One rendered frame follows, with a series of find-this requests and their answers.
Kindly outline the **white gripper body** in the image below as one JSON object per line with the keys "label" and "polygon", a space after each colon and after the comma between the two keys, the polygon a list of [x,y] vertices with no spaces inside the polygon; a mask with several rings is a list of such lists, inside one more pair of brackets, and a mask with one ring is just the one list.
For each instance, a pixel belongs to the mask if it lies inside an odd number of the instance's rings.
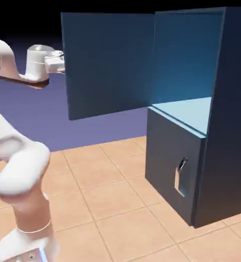
{"label": "white gripper body", "polygon": [[64,56],[57,55],[57,56],[46,56],[45,57],[45,67],[46,71],[51,74],[56,73],[65,73],[65,66],[64,66]]}

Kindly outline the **large blue cabinet door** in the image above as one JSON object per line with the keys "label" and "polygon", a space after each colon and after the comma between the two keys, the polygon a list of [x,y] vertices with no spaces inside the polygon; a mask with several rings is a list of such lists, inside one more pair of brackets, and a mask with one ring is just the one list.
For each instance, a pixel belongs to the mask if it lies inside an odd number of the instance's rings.
{"label": "large blue cabinet door", "polygon": [[70,120],[150,104],[154,16],[61,14]]}

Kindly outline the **small blue cabinet door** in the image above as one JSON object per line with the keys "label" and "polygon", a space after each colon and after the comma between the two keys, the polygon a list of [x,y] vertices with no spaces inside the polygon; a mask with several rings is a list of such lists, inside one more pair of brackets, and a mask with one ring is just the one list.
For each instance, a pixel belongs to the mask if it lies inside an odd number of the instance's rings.
{"label": "small blue cabinet door", "polygon": [[[145,178],[190,226],[195,224],[206,137],[169,115],[147,111]],[[187,157],[188,187],[183,197],[174,187],[175,170]]]}

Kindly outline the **blue cabinet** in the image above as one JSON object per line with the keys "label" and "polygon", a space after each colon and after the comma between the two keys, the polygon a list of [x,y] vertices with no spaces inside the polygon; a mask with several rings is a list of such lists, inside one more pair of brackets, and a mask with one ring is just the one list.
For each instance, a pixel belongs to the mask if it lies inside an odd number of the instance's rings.
{"label": "blue cabinet", "polygon": [[157,12],[154,37],[150,107],[206,137],[193,227],[240,214],[241,7]]}

